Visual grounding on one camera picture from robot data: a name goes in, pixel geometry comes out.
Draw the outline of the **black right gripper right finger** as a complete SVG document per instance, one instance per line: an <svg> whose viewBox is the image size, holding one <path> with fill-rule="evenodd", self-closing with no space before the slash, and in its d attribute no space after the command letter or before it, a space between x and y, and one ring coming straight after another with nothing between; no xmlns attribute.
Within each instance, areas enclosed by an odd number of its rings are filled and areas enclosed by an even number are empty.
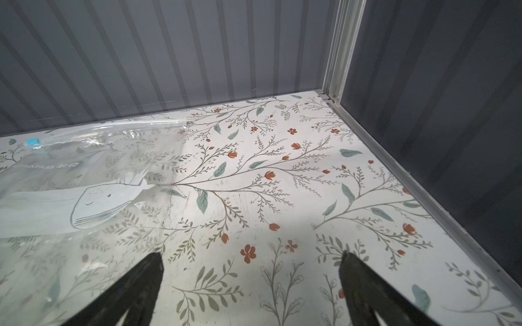
<svg viewBox="0 0 522 326"><path fill-rule="evenodd" d="M339 277L353 325L438 324L352 253L343 253Z"/></svg>

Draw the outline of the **clear zip top bag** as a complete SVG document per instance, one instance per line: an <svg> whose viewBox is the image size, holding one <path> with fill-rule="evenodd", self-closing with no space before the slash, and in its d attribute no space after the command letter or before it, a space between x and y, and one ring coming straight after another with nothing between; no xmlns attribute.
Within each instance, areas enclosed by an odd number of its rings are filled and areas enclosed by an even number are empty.
<svg viewBox="0 0 522 326"><path fill-rule="evenodd" d="M183 120L1 140L1 324L60 325L158 251Z"/></svg>

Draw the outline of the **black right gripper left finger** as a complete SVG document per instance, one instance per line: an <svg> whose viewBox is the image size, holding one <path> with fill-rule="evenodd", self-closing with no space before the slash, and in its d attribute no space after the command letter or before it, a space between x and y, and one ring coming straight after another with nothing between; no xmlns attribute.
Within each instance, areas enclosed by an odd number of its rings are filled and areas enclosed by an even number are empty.
<svg viewBox="0 0 522 326"><path fill-rule="evenodd" d="M149 325L163 280L160 253L150 253L64 325Z"/></svg>

